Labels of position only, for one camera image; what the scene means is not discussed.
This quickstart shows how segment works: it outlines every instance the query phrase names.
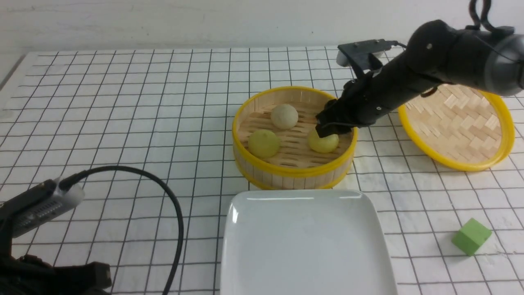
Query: black cable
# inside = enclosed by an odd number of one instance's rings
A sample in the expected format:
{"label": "black cable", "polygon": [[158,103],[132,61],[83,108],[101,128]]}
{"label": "black cable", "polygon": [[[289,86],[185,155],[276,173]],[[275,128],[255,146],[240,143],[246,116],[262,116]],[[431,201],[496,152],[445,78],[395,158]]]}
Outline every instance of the black cable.
{"label": "black cable", "polygon": [[493,32],[495,31],[497,28],[495,28],[489,21],[488,21],[488,14],[489,14],[489,10],[491,9],[491,0],[484,0],[483,1],[483,6],[482,6],[482,11],[481,11],[481,23],[482,23],[482,26],[490,31],[490,32]]}
{"label": "black cable", "polygon": [[169,290],[171,289],[171,285],[173,284],[174,274],[177,272],[178,263],[180,261],[180,256],[182,255],[182,242],[184,239],[184,221],[182,219],[182,209],[180,207],[180,203],[178,203],[177,197],[174,195],[173,191],[160,178],[158,178],[157,176],[147,171],[133,168],[133,167],[128,167],[128,166],[113,165],[113,166],[102,166],[102,167],[97,167],[97,168],[93,168],[89,170],[84,170],[82,172],[79,172],[79,173],[76,173],[69,177],[64,178],[63,180],[60,181],[60,183],[58,184],[58,187],[63,191],[68,191],[73,185],[77,184],[78,182],[88,177],[89,175],[99,173],[99,172],[106,172],[106,171],[125,171],[125,172],[130,172],[130,173],[135,173],[138,175],[145,176],[149,178],[150,180],[158,183],[163,188],[164,192],[166,192],[166,194],[171,199],[171,201],[173,202],[174,209],[177,212],[178,241],[177,241],[177,251],[175,252],[175,255],[174,255],[173,265],[171,266],[171,271],[169,272],[166,286],[164,288],[164,291],[162,292],[162,295],[168,295]]}
{"label": "black cable", "polygon": [[473,28],[475,30],[481,29],[481,19],[478,18],[477,14],[477,0],[471,0],[470,1],[470,16],[473,20]]}
{"label": "black cable", "polygon": [[511,58],[509,58],[509,57],[503,55],[503,54],[500,53],[497,49],[495,49],[493,46],[491,46],[488,42],[482,40],[482,39],[481,39],[480,37],[478,37],[477,35],[473,35],[473,36],[474,36],[476,39],[478,39],[480,42],[482,42],[484,45],[486,45],[487,47],[489,47],[489,48],[490,48],[494,53],[496,53],[496,54],[498,54],[498,55],[500,55],[500,56],[502,56],[502,57],[504,57],[504,58],[506,58],[506,59],[508,59],[508,60],[510,60],[510,61],[512,61],[512,62],[515,62],[515,63],[517,63],[517,64],[521,64],[521,63],[524,62],[524,60],[514,60],[514,59],[511,59]]}
{"label": "black cable", "polygon": [[395,45],[396,46],[400,46],[400,47],[402,47],[404,49],[408,48],[408,46],[406,46],[406,44],[400,43],[399,41],[395,41]]}

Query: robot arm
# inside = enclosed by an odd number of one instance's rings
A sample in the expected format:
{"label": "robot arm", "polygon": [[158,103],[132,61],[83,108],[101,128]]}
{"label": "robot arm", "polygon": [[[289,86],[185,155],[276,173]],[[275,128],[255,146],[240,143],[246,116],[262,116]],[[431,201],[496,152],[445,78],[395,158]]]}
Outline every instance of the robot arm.
{"label": "robot arm", "polygon": [[[358,60],[339,46],[350,60],[357,79],[349,81],[341,97],[326,105],[316,118],[320,137],[366,127],[409,100],[431,94],[443,83],[461,84],[501,96],[524,89],[524,35],[512,27],[494,28],[487,21],[484,0],[481,19],[471,12],[474,26],[456,30],[441,20],[420,26],[406,50],[383,67],[364,73]],[[480,24],[491,31],[480,31]],[[368,54],[370,64],[378,60]]]}

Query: black grid line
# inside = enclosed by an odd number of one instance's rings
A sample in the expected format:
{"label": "black grid line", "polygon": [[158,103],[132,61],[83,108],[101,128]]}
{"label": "black grid line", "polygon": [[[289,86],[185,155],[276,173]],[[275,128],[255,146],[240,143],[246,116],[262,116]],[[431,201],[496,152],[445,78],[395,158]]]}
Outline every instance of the black grid line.
{"label": "black grid line", "polygon": [[[206,89],[206,92],[208,90],[208,85],[209,83],[206,84],[205,86],[205,89]],[[207,99],[207,93],[206,93],[206,96],[204,97],[204,104],[205,104],[205,100]],[[196,153],[196,167],[195,167],[195,173],[194,173],[194,178],[197,177],[197,172],[198,172],[198,158],[200,157],[200,143],[202,142],[202,129],[204,127],[204,122],[201,122],[200,123],[200,137],[199,137],[199,146],[196,148],[197,150],[197,153]],[[196,188],[196,180],[193,182],[193,194],[192,196],[195,195],[195,188]],[[189,218],[188,218],[188,223],[187,223],[187,233],[185,234],[185,238],[189,238],[189,230],[190,230],[190,225],[191,225],[191,212],[193,211],[193,200],[194,198],[192,197],[191,198],[191,204],[189,205]],[[188,249],[188,243],[186,243],[184,245],[184,257],[182,257],[182,267],[180,268],[180,282],[179,282],[179,286],[178,286],[178,294],[180,294],[180,290],[182,290],[182,281],[183,281],[183,275],[184,275],[184,263],[185,263],[185,252],[187,251]]]}
{"label": "black grid line", "polygon": [[[229,54],[229,60],[230,60],[230,63],[229,63],[229,69],[231,68],[231,50],[230,50],[230,54]],[[230,80],[230,75],[228,74],[227,75],[227,81],[229,82]],[[229,96],[226,96],[226,104],[228,104],[228,100],[229,100]],[[225,149],[225,146],[226,146],[226,138],[224,137],[224,150],[222,151],[222,159],[225,159],[225,153],[226,153],[226,149]],[[224,176],[224,162],[222,162],[222,174],[221,176],[223,177]],[[220,212],[222,212],[222,188],[223,188],[223,185],[224,185],[224,178],[220,179],[220,197],[219,197],[219,214]],[[219,253],[219,243],[220,243],[220,238],[219,238],[219,235],[220,235],[220,217],[218,217],[218,225],[216,227],[216,250],[215,250],[215,261],[218,261],[219,260],[219,255],[221,255],[221,253]],[[214,275],[213,275],[213,288],[215,288],[216,286],[216,273],[217,273],[217,265],[215,265],[215,269],[214,269]]]}
{"label": "black grid line", "polygon": [[[140,89],[140,94],[141,94],[141,92],[142,92],[143,89],[144,89],[144,83],[142,84],[142,88]],[[136,103],[135,109],[134,109],[134,111],[133,111],[133,116],[134,116],[134,114],[136,113],[136,109],[137,109],[137,107],[138,107],[138,102],[139,102],[139,100],[137,100],[137,103]],[[157,122],[157,121],[155,120],[155,122],[153,123],[153,129],[155,129],[154,126],[155,126],[156,122]],[[145,166],[146,166],[146,163],[143,163],[143,165],[142,165],[142,169],[144,169]],[[139,179],[138,179],[138,185],[140,185],[140,181],[141,181],[141,179],[142,179],[142,175],[140,175],[140,177],[139,177]],[[138,185],[137,185],[137,188],[136,188],[136,190],[135,190],[135,197],[136,197],[136,195],[138,194]],[[131,215],[129,216],[130,218],[132,218],[132,216],[133,216],[133,211],[135,210],[135,204],[136,204],[136,198],[133,198],[133,205],[132,205],[132,207],[131,207]],[[127,235],[128,235],[128,232],[129,232],[129,226],[130,226],[130,224],[131,224],[131,220],[127,223],[126,234],[124,235],[125,239],[127,239]],[[120,256],[118,257],[118,263],[117,263],[117,266],[116,266],[116,269],[115,269],[115,273],[114,273],[115,281],[113,282],[113,285],[111,286],[111,292],[113,292],[113,290],[115,289],[115,286],[116,286],[116,279],[118,278],[118,270],[119,270],[119,268],[121,267],[120,263],[121,263],[121,260],[122,260],[122,254],[124,253],[124,246],[125,246],[125,243],[122,243],[122,248],[121,248],[121,250],[120,250]]]}

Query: bamboo steamer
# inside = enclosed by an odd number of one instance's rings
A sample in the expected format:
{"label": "bamboo steamer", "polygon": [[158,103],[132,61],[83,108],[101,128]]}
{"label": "bamboo steamer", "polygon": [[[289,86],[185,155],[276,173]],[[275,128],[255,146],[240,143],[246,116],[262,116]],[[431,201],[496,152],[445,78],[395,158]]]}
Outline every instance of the bamboo steamer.
{"label": "bamboo steamer", "polygon": [[464,171],[487,169],[511,152],[515,128],[500,96],[441,85],[399,108],[412,141],[436,161]]}
{"label": "bamboo steamer", "polygon": [[[238,169],[251,183],[262,189],[331,188],[351,167],[357,128],[340,135],[339,146],[328,154],[311,150],[308,133],[315,128],[315,115],[335,97],[312,88],[289,86],[261,92],[246,101],[233,121],[233,152]],[[273,126],[271,111],[280,104],[298,111],[299,121],[289,130]],[[247,139],[256,130],[272,130],[281,141],[279,152],[261,160],[247,149]]]}

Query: yellow rim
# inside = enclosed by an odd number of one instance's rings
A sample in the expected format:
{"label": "yellow rim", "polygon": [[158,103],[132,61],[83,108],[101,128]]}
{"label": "yellow rim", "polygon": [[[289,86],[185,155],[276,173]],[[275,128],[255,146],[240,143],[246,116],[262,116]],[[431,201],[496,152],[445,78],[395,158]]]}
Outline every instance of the yellow rim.
{"label": "yellow rim", "polygon": [[485,170],[498,162],[502,161],[505,157],[509,155],[511,152],[511,148],[513,147],[513,142],[515,141],[515,127],[513,125],[513,120],[511,118],[511,114],[509,113],[509,110],[502,100],[502,98],[498,95],[483,92],[481,91],[482,95],[489,101],[489,103],[493,106],[495,109],[495,112],[497,113],[498,120],[500,121],[500,129],[502,130],[502,141],[500,143],[500,147],[497,151],[497,153],[489,160],[479,162],[479,163],[464,163],[459,162],[454,159],[448,158],[443,156],[442,154],[439,154],[434,149],[429,147],[415,132],[413,127],[411,126],[408,115],[406,112],[406,106],[402,105],[400,108],[398,108],[398,114],[400,117],[400,122],[402,123],[402,126],[404,127],[406,133],[408,134],[409,138],[429,157],[433,158],[435,161],[440,162],[443,165],[446,165],[450,168],[454,168],[457,170],[463,170],[463,171],[480,171]]}
{"label": "yellow rim", "polygon": [[329,99],[336,99],[334,96],[329,95],[328,93],[325,93],[323,91],[309,88],[309,87],[302,87],[302,86],[284,86],[284,87],[278,87],[269,89],[263,92],[260,92],[254,96],[252,96],[250,99],[248,99],[244,104],[240,107],[240,109],[236,112],[235,119],[233,120],[233,144],[238,148],[238,151],[240,152],[241,156],[246,159],[249,163],[251,163],[253,166],[267,171],[271,172],[273,174],[277,174],[280,176],[286,176],[286,177],[312,177],[319,174],[326,173],[328,171],[331,171],[333,169],[338,168],[344,161],[346,161],[349,157],[353,155],[353,152],[355,151],[355,145],[357,142],[358,137],[358,130],[357,128],[353,128],[353,138],[351,139],[350,147],[338,158],[334,159],[333,161],[329,162],[328,164],[324,164],[318,167],[312,167],[312,168],[287,168],[287,167],[281,167],[276,166],[273,164],[269,164],[255,156],[253,156],[247,149],[244,148],[244,146],[240,143],[240,140],[238,139],[238,134],[235,130],[235,126],[238,120],[239,114],[242,112],[242,110],[252,101],[257,99],[258,97],[274,92],[274,91],[280,91],[284,89],[299,89],[304,91],[312,91],[319,93],[321,95],[326,96]]}
{"label": "yellow rim", "polygon": [[[238,161],[235,159],[235,164],[236,164],[236,167],[238,168],[238,170],[240,171],[240,173],[247,179],[247,181],[251,182],[252,184],[254,184],[256,187],[260,188],[260,189],[278,189],[278,188],[274,188],[274,187],[270,187],[268,185],[265,185],[261,182],[258,182],[256,181],[254,178],[251,177],[251,175],[247,174],[243,169],[242,167],[240,167],[240,165],[238,164]],[[320,186],[320,187],[316,187],[315,189],[326,189],[326,188],[333,188],[335,185],[337,185],[339,182],[341,182],[344,177],[347,176],[347,172],[351,169],[351,165],[346,169],[346,171],[344,171],[344,173],[342,175],[340,175],[337,179],[333,180],[332,182],[326,184],[326,185],[323,185],[323,186]]]}

